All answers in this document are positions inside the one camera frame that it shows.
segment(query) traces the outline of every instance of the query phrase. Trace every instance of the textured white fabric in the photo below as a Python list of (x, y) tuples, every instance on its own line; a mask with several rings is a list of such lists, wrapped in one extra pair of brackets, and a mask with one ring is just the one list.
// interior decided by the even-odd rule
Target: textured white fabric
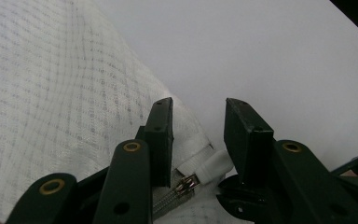
[[(107, 166), (168, 96), (92, 2), (0, 1), (0, 220), (36, 179)], [(176, 168), (209, 141), (173, 100)]]

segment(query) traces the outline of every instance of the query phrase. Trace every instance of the brass screw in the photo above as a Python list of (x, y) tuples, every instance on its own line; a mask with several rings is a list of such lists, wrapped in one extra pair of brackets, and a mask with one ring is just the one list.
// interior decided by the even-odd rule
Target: brass screw
[(291, 152), (301, 152), (302, 151), (301, 146), (299, 146), (298, 144), (296, 144), (294, 142), (283, 143), (282, 147), (288, 151), (291, 151)]
[(141, 149), (141, 144), (136, 143), (136, 142), (130, 142), (130, 143), (127, 143), (126, 145), (124, 145), (123, 148), (124, 148), (124, 150), (126, 150), (128, 152), (134, 152), (134, 151)]
[(62, 179), (52, 179), (44, 183), (40, 187), (39, 192), (43, 195), (53, 194), (55, 192), (60, 191), (64, 185), (65, 181), (63, 181)]

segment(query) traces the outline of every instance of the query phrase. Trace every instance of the white cloth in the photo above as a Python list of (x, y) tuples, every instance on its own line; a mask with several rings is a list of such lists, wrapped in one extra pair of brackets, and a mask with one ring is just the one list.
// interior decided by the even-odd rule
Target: white cloth
[[(0, 1), (0, 220), (38, 178), (81, 180), (109, 165), (168, 96), (92, 2)], [(176, 168), (210, 143), (173, 101)], [(182, 218), (198, 208), (188, 209)]]

